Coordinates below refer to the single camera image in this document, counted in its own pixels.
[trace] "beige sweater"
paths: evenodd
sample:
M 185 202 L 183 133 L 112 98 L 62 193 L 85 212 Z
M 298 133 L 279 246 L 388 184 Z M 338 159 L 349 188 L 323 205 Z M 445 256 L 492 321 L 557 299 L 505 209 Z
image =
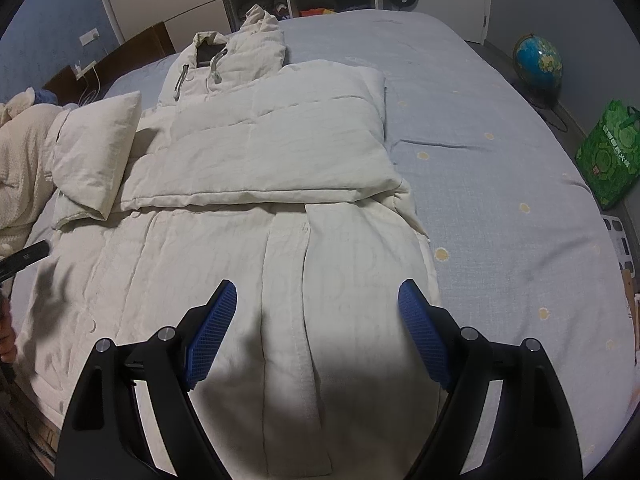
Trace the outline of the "beige sweater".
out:
M 0 128 L 0 258 L 24 247 L 53 193 L 44 177 L 44 143 L 61 108 L 39 104 Z

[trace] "blue wall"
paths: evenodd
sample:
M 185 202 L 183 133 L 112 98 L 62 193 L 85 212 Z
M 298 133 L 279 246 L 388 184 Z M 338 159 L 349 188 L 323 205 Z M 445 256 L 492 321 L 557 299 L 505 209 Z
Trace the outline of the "blue wall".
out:
M 100 38 L 82 46 L 78 38 L 94 27 Z M 0 102 L 42 86 L 68 64 L 100 61 L 104 49 L 117 46 L 101 0 L 25 0 L 0 38 Z

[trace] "bed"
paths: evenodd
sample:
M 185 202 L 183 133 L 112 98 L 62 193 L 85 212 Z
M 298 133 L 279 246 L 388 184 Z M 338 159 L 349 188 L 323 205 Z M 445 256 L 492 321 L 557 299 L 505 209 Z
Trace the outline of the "bed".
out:
M 327 59 L 385 76 L 385 139 L 412 186 L 446 307 L 488 339 L 542 341 L 564 388 L 585 474 L 628 419 L 634 335 L 614 248 L 588 187 L 524 99 L 452 30 L 419 13 L 360 10 L 281 22 L 287 62 Z M 107 97 L 152 106 L 169 56 L 117 80 Z M 50 235 L 49 203 L 30 242 Z M 17 276 L 16 325 L 34 271 Z M 466 468 L 481 463 L 493 384 Z

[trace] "hand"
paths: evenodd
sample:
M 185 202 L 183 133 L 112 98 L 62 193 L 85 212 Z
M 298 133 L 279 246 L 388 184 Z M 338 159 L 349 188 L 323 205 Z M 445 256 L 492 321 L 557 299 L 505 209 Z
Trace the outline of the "hand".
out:
M 9 300 L 0 294 L 0 360 L 13 363 L 17 348 L 15 347 L 15 330 L 11 327 L 11 307 Z

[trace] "brown headboard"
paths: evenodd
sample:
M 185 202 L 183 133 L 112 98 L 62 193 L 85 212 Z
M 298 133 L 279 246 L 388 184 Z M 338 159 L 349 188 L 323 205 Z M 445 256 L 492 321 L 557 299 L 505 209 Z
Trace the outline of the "brown headboard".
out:
M 171 54 L 175 54 L 175 49 L 163 22 L 143 30 L 95 65 L 95 71 L 100 78 L 100 96 L 98 97 L 104 95 L 120 76 Z M 87 81 L 91 88 L 97 88 L 93 70 L 87 72 L 86 80 L 80 78 L 76 81 L 73 69 L 67 65 L 43 88 L 58 96 L 58 104 L 66 105 L 78 102 Z

